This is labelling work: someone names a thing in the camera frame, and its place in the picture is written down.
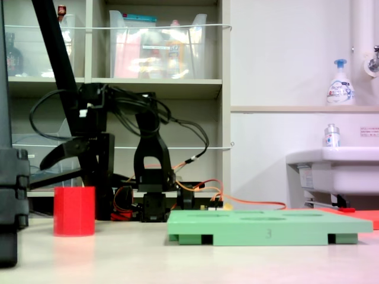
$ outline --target green tray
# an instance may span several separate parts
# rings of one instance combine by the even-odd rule
[[[174,210],[170,241],[215,246],[309,246],[356,244],[372,222],[319,210]]]

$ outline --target clear plastic bin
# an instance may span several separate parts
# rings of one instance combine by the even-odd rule
[[[193,25],[205,24],[198,14]],[[112,78],[205,79],[205,27],[127,29],[110,11]]]
[[[61,29],[74,75],[83,77],[85,33],[83,30],[72,29],[76,25],[78,19],[75,15],[65,15]],[[5,32],[14,34],[14,49],[21,53],[20,70],[16,72],[8,70],[10,76],[54,77],[40,29],[6,27]]]
[[[64,120],[58,133],[51,135],[70,137],[68,123]],[[47,170],[40,170],[40,163],[56,146],[62,144],[63,141],[56,141],[44,138],[38,134],[13,134],[12,135],[13,148],[25,149],[28,151],[30,162],[30,180],[47,178],[53,174],[62,173],[67,170],[80,168],[78,158],[65,159]],[[81,186],[80,178],[66,180],[64,182],[55,183],[54,185],[46,186],[46,188],[53,188],[55,186]]]

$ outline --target dark bottle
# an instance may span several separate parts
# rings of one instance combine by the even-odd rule
[[[24,60],[21,52],[14,47],[14,33],[5,33],[5,45],[7,48],[8,76],[22,74]]]
[[[59,5],[58,6],[58,13],[57,13],[58,14],[58,22],[59,22],[59,24],[62,23],[63,17],[66,15],[66,13],[67,13],[66,6]]]

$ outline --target pump bottle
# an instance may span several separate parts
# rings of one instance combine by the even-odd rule
[[[355,105],[355,91],[343,69],[346,63],[345,59],[334,61],[338,71],[330,84],[326,97],[327,105]]]

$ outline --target printed number 3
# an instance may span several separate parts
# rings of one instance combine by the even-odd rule
[[[271,229],[267,229],[267,235],[266,238],[271,238]]]

